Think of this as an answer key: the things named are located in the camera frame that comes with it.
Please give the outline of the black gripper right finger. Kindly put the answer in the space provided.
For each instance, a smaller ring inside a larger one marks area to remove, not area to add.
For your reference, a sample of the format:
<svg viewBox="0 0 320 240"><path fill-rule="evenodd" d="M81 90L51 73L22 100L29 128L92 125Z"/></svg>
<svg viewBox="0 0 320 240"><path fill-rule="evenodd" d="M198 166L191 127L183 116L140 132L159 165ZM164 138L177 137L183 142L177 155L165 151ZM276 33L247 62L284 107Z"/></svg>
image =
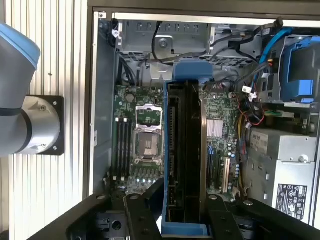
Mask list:
<svg viewBox="0 0 320 240"><path fill-rule="evenodd" d="M206 197L207 220L214 240L318 240L320 231L258 200L234 203Z"/></svg>

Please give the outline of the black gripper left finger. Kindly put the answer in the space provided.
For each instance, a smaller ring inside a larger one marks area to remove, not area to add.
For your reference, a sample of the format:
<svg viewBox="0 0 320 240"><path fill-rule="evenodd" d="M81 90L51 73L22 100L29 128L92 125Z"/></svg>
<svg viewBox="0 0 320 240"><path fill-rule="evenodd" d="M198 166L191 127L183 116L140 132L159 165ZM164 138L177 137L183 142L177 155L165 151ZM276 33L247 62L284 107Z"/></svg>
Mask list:
<svg viewBox="0 0 320 240"><path fill-rule="evenodd" d="M145 193L112 198L93 194L46 227L32 240L160 240L164 179Z"/></svg>

